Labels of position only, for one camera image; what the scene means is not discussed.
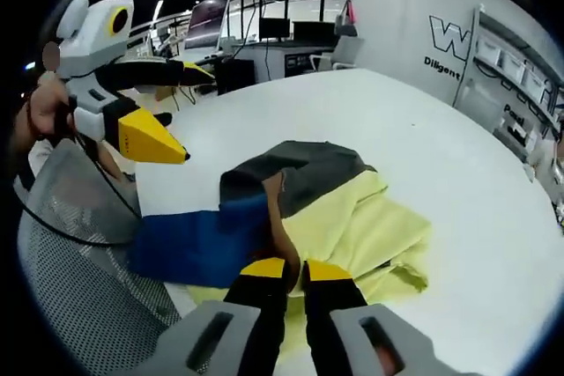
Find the human hand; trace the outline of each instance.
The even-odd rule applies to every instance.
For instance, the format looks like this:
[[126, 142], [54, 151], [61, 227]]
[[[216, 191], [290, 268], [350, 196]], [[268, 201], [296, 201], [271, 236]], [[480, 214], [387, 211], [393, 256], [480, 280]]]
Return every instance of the human hand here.
[[[54, 135], [56, 112], [62, 105], [69, 105], [64, 84], [58, 78], [50, 79], [37, 87], [29, 102], [32, 126], [41, 135]], [[66, 121], [70, 128], [74, 128], [71, 114], [67, 115]]]

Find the computer monitor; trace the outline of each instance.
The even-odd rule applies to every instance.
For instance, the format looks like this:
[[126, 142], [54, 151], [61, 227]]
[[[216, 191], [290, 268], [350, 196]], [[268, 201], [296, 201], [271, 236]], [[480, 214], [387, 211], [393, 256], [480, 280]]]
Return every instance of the computer monitor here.
[[184, 48], [218, 48], [229, 0], [204, 0], [192, 10]]
[[319, 21], [294, 21], [293, 39], [321, 46], [335, 46], [338, 41], [335, 35], [335, 24]]
[[260, 39], [282, 39], [290, 37], [290, 19], [260, 18], [258, 21]]

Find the desk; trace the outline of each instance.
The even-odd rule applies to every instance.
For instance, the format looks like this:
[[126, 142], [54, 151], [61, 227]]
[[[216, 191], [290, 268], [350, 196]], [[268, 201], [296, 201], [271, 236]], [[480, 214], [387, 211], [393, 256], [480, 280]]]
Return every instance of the desk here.
[[[459, 371], [508, 374], [558, 305], [564, 239], [545, 191], [491, 134], [410, 85], [368, 70], [307, 74], [198, 103], [169, 128], [192, 158], [137, 164], [144, 215], [216, 210], [219, 176], [283, 140], [356, 150], [434, 227], [428, 290], [385, 305]], [[277, 374], [312, 369], [303, 351]]]
[[332, 52], [334, 46], [303, 43], [299, 41], [265, 41], [247, 44], [237, 55], [238, 59], [251, 60], [255, 63], [255, 80], [264, 83], [273, 79], [292, 77], [312, 72], [309, 55]]

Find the human arm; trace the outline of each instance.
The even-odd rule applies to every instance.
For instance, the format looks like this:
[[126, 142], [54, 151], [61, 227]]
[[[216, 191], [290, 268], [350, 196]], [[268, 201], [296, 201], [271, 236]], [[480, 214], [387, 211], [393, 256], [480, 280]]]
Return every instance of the human arm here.
[[[56, 111], [68, 103], [69, 97], [63, 83], [53, 79], [37, 87], [16, 113], [5, 152], [5, 172], [10, 181], [14, 179], [22, 160], [27, 160], [35, 142], [42, 135], [55, 134]], [[71, 123], [70, 115], [67, 116], [67, 122]]]
[[118, 181], [125, 181], [122, 170], [115, 163], [114, 158], [106, 148], [104, 143], [98, 143], [98, 161], [104, 170], [116, 178]]

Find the black cable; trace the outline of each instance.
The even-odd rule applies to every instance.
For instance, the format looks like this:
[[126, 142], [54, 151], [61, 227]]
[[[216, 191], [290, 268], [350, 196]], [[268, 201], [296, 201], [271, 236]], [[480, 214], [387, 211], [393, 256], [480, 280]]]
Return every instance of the black cable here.
[[190, 103], [192, 103], [192, 105], [196, 105], [196, 98], [192, 95], [192, 91], [190, 90], [190, 87], [188, 87], [188, 89], [190, 90], [190, 95], [191, 95], [191, 97], [189, 97], [189, 96], [184, 92], [184, 90], [183, 90], [181, 87], [178, 87], [178, 89], [180, 90], [180, 92], [181, 92], [182, 94], [184, 94], [184, 97], [185, 97], [186, 99], [188, 99]]
[[250, 16], [249, 24], [247, 25], [247, 32], [245, 33], [245, 39], [243, 40], [243, 44], [241, 44], [239, 46], [239, 48], [230, 57], [230, 59], [234, 59], [239, 54], [239, 52], [241, 52], [241, 50], [245, 47], [245, 45], [247, 44], [247, 38], [249, 37], [250, 25], [253, 22], [253, 18], [255, 17], [255, 13], [256, 13], [256, 2], [255, 2], [255, 0], [253, 0], [253, 14]]
[[[550, 83], [551, 87], [553, 88], [550, 92], [548, 90], [546, 90], [546, 83]], [[554, 94], [554, 84], [549, 78], [545, 79], [545, 92], [547, 92], [551, 96]]]
[[37, 223], [39, 223], [40, 225], [42, 225], [44, 228], [50, 230], [53, 233], [56, 233], [58, 236], [65, 238], [66, 240], [72, 241], [72, 242], [76, 242], [77, 244], [82, 244], [83, 246], [89, 246], [89, 247], [103, 247], [103, 248], [108, 248], [108, 247], [123, 247], [123, 246], [127, 246], [131, 243], [131, 241], [126, 241], [126, 242], [95, 242], [95, 241], [89, 241], [89, 240], [82, 240], [79, 237], [75, 237], [73, 235], [69, 235], [66, 232], [63, 232], [57, 228], [55, 228], [53, 225], [48, 224], [47, 222], [45, 222], [43, 219], [41, 219], [39, 216], [37, 216], [35, 213], [33, 213], [25, 204], [24, 202], [21, 201], [21, 199], [19, 198], [18, 195], [16, 195], [16, 197], [19, 200], [19, 203], [21, 204], [21, 207], [26, 211], [26, 213], [31, 216]]
[[194, 93], [192, 92], [192, 87], [188, 87], [188, 92], [190, 93], [192, 100], [194, 100], [194, 104], [196, 104], [196, 96], [194, 96]]
[[[80, 147], [82, 147], [82, 150], [84, 150], [85, 153], [86, 153], [85, 142], [82, 141], [80, 136], [76, 136], [76, 139], [77, 139], [77, 142], [80, 144]], [[138, 219], [141, 219], [141, 216], [136, 211], [133, 210], [133, 208], [130, 206], [130, 204], [125, 201], [125, 199], [120, 194], [120, 192], [114, 187], [114, 184], [112, 184], [112, 182], [106, 176], [103, 169], [100, 167], [100, 165], [98, 165], [98, 162], [96, 162], [96, 160], [92, 159], [90, 156], [88, 156], [88, 158], [92, 161], [92, 163], [94, 163], [94, 166], [96, 166], [96, 169], [98, 169], [98, 172], [100, 173], [100, 175], [102, 175], [102, 178], [104, 178], [104, 180], [109, 185], [109, 187], [112, 188], [112, 191], [114, 191], [115, 195], [117, 195], [118, 198], [122, 201], [123, 205], [125, 207], [127, 207], [130, 210], [130, 212], [135, 215], [135, 217], [137, 217]]]
[[268, 80], [272, 81], [271, 68], [268, 66], [268, 39], [266, 39], [266, 53], [264, 54], [264, 64], [266, 65], [266, 72], [268, 72]]
[[[107, 67], [109, 65], [113, 65], [115, 63], [115, 61], [117, 61], [118, 59], [120, 59], [121, 56], [117, 56], [114, 59], [112, 59], [111, 61], [109, 61], [108, 63], [106, 63], [105, 65], [103, 65], [101, 68]], [[99, 70], [100, 68], [95, 68], [89, 72], [86, 72], [86, 74], [82, 74], [82, 75], [76, 75], [73, 76], [71, 78], [61, 78], [61, 81], [63, 81], [64, 83], [71, 81], [72, 78], [84, 78], [84, 77], [88, 77], [89, 75], [93, 74], [94, 72], [96, 72], [97, 70]]]
[[174, 103], [176, 104], [176, 110], [177, 110], [178, 112], [180, 112], [180, 106], [178, 106], [178, 101], [176, 100], [176, 97], [174, 96], [174, 93], [173, 93], [173, 100], [174, 100]]
[[495, 75], [495, 74], [492, 75], [492, 74], [488, 74], [487, 72], [485, 72], [484, 69], [481, 67], [481, 65], [479, 63], [476, 63], [476, 68], [478, 68], [478, 70], [488, 78], [493, 78], [493, 79], [498, 78], [498, 76]]

